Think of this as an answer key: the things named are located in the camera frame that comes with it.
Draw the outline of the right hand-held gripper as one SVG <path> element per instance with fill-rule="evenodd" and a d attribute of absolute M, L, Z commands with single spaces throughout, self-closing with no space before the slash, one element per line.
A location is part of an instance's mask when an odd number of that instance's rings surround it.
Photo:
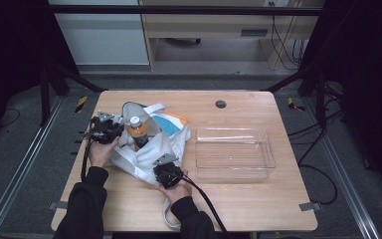
<path fill-rule="evenodd" d="M 175 164 L 179 158 L 175 155 L 165 153 L 153 162 L 153 172 L 156 180 L 165 188 L 174 188 L 182 179 L 183 172 Z"/>

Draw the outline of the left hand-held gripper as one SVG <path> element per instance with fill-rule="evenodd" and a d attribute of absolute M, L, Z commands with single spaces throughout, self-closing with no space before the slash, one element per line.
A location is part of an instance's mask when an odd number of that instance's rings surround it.
<path fill-rule="evenodd" d="M 112 143 L 113 140 L 122 135 L 124 125 L 120 122 L 120 116 L 98 112 L 90 120 L 87 138 L 97 141 L 101 144 Z"/>

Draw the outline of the white patterned tote bag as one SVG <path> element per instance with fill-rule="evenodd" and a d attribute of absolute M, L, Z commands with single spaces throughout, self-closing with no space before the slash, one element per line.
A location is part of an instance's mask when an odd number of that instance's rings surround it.
<path fill-rule="evenodd" d="M 127 131 L 129 120 L 134 116 L 140 117 L 147 124 L 149 142 L 140 150 L 135 150 L 133 139 Z M 186 117 L 168 113 L 162 103 L 147 107 L 128 102 L 122 107 L 120 122 L 124 124 L 124 130 L 109 160 L 110 165 L 153 186 L 161 185 L 153 172 L 153 162 L 161 155 L 175 155 L 179 158 L 175 164 L 181 166 L 186 141 L 191 137 Z"/>

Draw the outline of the orange drink bottle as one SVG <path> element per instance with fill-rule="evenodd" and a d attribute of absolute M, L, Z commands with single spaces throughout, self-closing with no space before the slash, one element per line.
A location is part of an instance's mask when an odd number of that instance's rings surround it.
<path fill-rule="evenodd" d="M 133 139 L 135 150 L 140 150 L 149 142 L 147 124 L 140 117 L 130 118 L 127 131 Z"/>

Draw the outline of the person's right hand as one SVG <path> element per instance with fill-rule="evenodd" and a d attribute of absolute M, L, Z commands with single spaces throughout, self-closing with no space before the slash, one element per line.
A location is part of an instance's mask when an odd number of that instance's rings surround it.
<path fill-rule="evenodd" d="M 171 205 L 182 204 L 189 206 L 193 203 L 192 187 L 187 181 L 180 180 L 177 185 L 171 189 L 165 189 L 160 185 L 158 190 L 165 195 Z"/>

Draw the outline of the person's left hand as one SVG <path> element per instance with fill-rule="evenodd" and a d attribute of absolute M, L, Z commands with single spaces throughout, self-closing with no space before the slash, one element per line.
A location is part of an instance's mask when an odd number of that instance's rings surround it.
<path fill-rule="evenodd" d="M 97 141 L 93 141 L 89 151 L 91 166 L 104 168 L 107 165 L 114 148 L 118 145 L 118 141 L 118 136 L 108 144 L 101 144 Z"/>

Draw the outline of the yellow black floor tape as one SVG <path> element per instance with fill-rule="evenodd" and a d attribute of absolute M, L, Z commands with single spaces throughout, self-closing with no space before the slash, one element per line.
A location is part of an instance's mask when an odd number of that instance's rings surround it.
<path fill-rule="evenodd" d="M 80 99 L 79 99 L 79 102 L 78 102 L 78 105 L 75 109 L 75 113 L 80 113 L 87 101 L 88 97 L 87 96 L 82 96 Z"/>
<path fill-rule="evenodd" d="M 305 112 L 305 107 L 296 106 L 292 98 L 287 98 L 287 105 L 289 109 L 296 110 L 299 112 Z"/>

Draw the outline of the black metal stand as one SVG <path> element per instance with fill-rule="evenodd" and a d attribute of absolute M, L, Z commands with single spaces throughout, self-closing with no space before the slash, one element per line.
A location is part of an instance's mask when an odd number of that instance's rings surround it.
<path fill-rule="evenodd" d="M 322 129 L 326 129 L 325 116 L 325 83 L 326 77 L 321 66 L 309 64 L 303 69 L 300 69 L 284 80 L 267 87 L 264 92 L 274 93 L 279 89 L 293 83 L 296 80 L 302 80 L 297 92 L 302 97 L 307 97 L 316 90 L 315 95 L 315 118 Z"/>
<path fill-rule="evenodd" d="M 71 79 L 87 89 L 101 93 L 105 88 L 99 87 L 61 65 L 46 66 L 40 73 L 40 89 L 42 104 L 42 119 L 40 126 L 44 126 L 51 117 L 49 86 L 52 86 L 58 96 L 66 96 L 70 91 L 66 79 Z"/>

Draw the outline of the clear plastic tray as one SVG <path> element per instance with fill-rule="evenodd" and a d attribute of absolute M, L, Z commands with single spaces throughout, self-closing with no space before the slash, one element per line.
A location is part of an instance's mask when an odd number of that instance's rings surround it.
<path fill-rule="evenodd" d="M 196 130 L 196 178 L 203 183 L 260 183 L 276 166 L 262 128 Z"/>

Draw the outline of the white cabinet panel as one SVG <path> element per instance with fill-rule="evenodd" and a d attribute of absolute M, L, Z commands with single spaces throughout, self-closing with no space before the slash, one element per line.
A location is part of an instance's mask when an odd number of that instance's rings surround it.
<path fill-rule="evenodd" d="M 139 14 L 56 14 L 79 66 L 148 65 Z"/>

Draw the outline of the dark curtain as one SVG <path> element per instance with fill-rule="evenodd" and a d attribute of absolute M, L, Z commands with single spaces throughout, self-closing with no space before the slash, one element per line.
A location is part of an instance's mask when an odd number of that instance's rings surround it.
<path fill-rule="evenodd" d="M 342 108 L 361 150 L 382 174 L 382 0 L 325 0 L 303 57 L 327 43 L 321 69 L 343 88 Z"/>
<path fill-rule="evenodd" d="M 28 5 L 49 4 L 49 0 L 0 0 L 0 119 L 9 99 L 39 84 L 41 68 L 31 36 L 15 23 L 15 16 Z"/>

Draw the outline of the light wooden desk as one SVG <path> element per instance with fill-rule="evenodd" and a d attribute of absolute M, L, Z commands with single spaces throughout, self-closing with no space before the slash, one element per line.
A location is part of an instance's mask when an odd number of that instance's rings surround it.
<path fill-rule="evenodd" d="M 325 0 L 138 0 L 141 6 L 232 6 L 321 8 Z M 253 38 L 260 41 L 267 62 L 275 70 L 290 55 L 290 40 L 310 39 L 315 16 L 154 15 L 142 16 L 146 37 Z M 243 29 L 268 29 L 266 37 L 242 37 Z"/>

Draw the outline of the metal floor rail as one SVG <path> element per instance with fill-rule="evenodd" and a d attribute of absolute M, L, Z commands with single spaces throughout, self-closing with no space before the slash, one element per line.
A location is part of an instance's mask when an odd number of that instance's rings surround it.
<path fill-rule="evenodd" d="M 49 118 L 45 120 L 43 126 L 38 128 L 34 138 L 29 144 L 28 149 L 26 150 L 23 158 L 17 166 L 17 169 L 5 187 L 5 191 L 0 197 L 0 227 L 6 215 L 8 214 L 8 211 L 10 210 L 17 194 L 19 193 L 31 166 L 35 162 L 37 155 L 53 126 L 55 118 L 57 117 L 63 102 L 63 98 L 56 97 L 55 102 L 51 107 Z"/>
<path fill-rule="evenodd" d="M 318 142 L 300 164 L 308 195 L 322 202 L 319 227 L 329 229 L 330 237 L 381 239 L 361 197 L 366 170 L 342 113 L 332 113 L 317 132 Z"/>

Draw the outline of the black horizontal frame bar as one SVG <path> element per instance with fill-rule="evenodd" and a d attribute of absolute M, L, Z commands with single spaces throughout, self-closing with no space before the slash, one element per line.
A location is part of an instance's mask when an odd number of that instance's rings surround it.
<path fill-rule="evenodd" d="M 66 14 L 167 14 L 167 15 L 262 15 L 320 16 L 322 8 L 231 7 L 231 6 L 108 6 L 50 5 L 48 11 Z"/>

